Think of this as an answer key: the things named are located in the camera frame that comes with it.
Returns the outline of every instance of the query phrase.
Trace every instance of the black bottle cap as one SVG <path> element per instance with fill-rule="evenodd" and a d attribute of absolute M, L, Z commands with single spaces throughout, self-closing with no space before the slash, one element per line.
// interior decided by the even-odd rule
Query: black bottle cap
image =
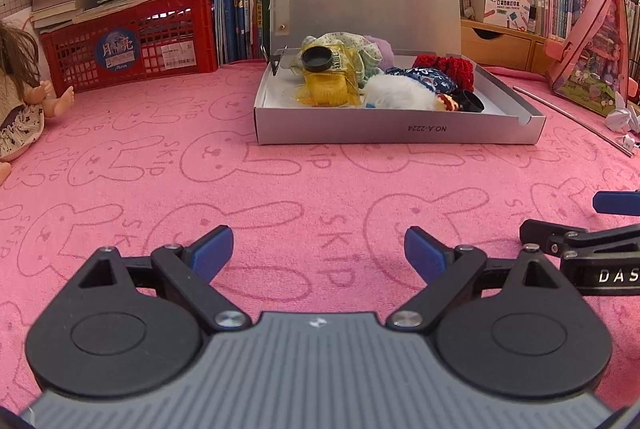
<path fill-rule="evenodd" d="M 333 63 L 333 51 L 325 46 L 307 48 L 300 57 L 302 66 L 308 72 L 326 72 Z"/>
<path fill-rule="evenodd" d="M 460 105 L 460 110 L 463 112 L 479 114 L 484 111 L 484 104 L 472 91 L 462 90 L 453 95 L 453 99 Z"/>

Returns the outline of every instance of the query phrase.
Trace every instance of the metal rod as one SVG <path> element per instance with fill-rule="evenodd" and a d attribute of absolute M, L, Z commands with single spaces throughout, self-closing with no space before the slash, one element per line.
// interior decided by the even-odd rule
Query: metal rod
<path fill-rule="evenodd" d="M 558 108 L 555 104 L 551 104 L 551 102 L 547 102 L 547 101 L 545 101 L 545 99 L 542 99 L 537 95 L 529 93 L 527 90 L 523 90 L 522 88 L 518 88 L 517 86 L 513 86 L 513 89 L 516 90 L 517 92 L 523 94 L 523 95 L 526 95 L 527 97 L 530 97 L 534 101 L 538 101 L 540 104 L 544 104 L 545 106 L 550 107 L 553 111 L 558 112 L 561 115 L 564 115 L 567 119 L 573 120 L 575 123 L 580 124 L 583 128 L 585 128 L 586 130 L 589 130 L 594 135 L 598 135 L 601 139 L 603 139 L 605 142 L 611 144 L 614 148 L 618 149 L 619 151 L 622 151 L 628 157 L 633 157 L 634 154 L 631 151 L 629 151 L 627 148 L 625 148 L 624 146 L 621 146 L 618 142 L 616 142 L 615 140 L 610 139 L 608 136 L 603 135 L 601 132 L 599 132 L 593 126 L 590 126 L 586 122 L 582 122 L 580 119 L 576 119 L 574 116 L 572 116 L 572 114 L 564 111 L 562 108 Z"/>

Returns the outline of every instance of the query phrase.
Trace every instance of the metal screw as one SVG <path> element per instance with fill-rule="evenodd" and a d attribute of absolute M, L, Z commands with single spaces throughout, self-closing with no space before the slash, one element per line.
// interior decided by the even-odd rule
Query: metal screw
<path fill-rule="evenodd" d="M 391 322 L 398 328 L 415 328 L 422 324 L 422 316 L 411 310 L 401 310 L 391 316 Z"/>
<path fill-rule="evenodd" d="M 237 310 L 225 310 L 216 315 L 215 321 L 223 328 L 239 328 L 246 322 L 246 315 Z"/>

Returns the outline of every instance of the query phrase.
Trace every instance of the gray ribbed plate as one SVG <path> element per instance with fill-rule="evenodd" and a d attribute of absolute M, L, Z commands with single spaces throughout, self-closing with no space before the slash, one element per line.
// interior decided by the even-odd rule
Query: gray ribbed plate
<path fill-rule="evenodd" d="M 479 393 L 423 337 L 365 313 L 265 313 L 215 336 L 154 393 L 108 403 L 45 393 L 31 409 L 22 416 L 37 429 L 593 429 L 610 414 L 587 394 L 519 404 Z"/>

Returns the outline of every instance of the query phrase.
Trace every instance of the white cardboard box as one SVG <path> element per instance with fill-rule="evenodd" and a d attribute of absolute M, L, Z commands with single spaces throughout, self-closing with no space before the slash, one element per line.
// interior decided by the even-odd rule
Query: white cardboard box
<path fill-rule="evenodd" d="M 528 30 L 531 0 L 471 0 L 471 5 L 480 23 Z"/>
<path fill-rule="evenodd" d="M 346 31 L 391 43 L 398 67 L 418 53 L 460 56 L 458 0 L 271 0 L 271 52 L 254 105 L 260 144 L 535 144 L 545 116 L 480 66 L 482 114 L 310 108 L 292 97 L 289 61 L 307 35 Z"/>

